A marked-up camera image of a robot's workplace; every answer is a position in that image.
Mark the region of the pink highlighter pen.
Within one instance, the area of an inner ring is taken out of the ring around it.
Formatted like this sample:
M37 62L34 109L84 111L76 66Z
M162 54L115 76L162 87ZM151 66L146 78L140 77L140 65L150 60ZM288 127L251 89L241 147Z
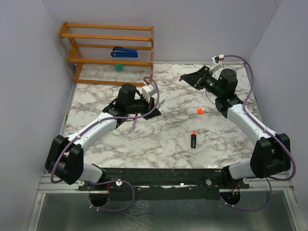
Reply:
M133 124L132 124L132 130L134 130L135 129L135 127L136 127L136 123L137 123L137 119L134 119L134 121L133 121Z

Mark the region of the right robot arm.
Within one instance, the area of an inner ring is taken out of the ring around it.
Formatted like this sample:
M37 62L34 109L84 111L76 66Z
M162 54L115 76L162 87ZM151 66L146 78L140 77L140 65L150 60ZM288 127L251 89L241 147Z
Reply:
M235 93L238 80L234 70L225 68L219 78L207 66L180 76L197 90L207 90L215 99L216 109L237 125L254 145L250 160L225 167L221 183L232 188L242 178L265 178L288 171L291 168L290 139L286 134L278 134L265 126L243 105Z

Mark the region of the white green-tipped pen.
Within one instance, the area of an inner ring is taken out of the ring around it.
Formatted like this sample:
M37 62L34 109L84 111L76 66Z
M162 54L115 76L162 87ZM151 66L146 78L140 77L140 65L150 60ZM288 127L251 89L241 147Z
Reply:
M170 95L170 92L164 97L164 99L161 101L161 103L160 103L160 106L162 106L164 103L165 103L165 101L167 100L167 98L169 97L169 95Z

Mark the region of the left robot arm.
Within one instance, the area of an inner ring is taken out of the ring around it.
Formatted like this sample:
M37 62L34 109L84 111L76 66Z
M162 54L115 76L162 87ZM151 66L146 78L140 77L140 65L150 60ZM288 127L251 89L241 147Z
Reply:
M122 85L117 97L95 120L67 137L58 135L53 139L45 169L52 178L58 177L59 182L71 185L78 180L87 181L94 189L103 189L106 185L105 171L94 164L85 164L85 152L127 120L148 120L160 116L161 112L157 109L159 100L153 95L159 95L155 83L144 85L141 91L132 84Z

